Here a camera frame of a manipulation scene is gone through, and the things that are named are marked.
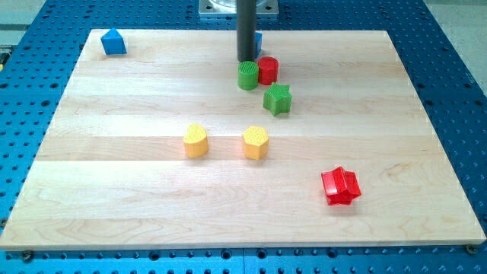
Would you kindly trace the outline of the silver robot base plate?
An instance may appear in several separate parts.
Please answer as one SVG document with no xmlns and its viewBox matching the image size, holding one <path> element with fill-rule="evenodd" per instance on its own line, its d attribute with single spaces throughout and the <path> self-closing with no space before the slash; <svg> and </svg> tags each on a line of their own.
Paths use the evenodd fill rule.
<svg viewBox="0 0 487 274">
<path fill-rule="evenodd" d="M 199 0 L 201 18 L 224 18 L 237 15 L 237 0 Z M 279 15 L 278 0 L 256 0 L 256 14 L 259 17 L 275 18 Z"/>
</svg>

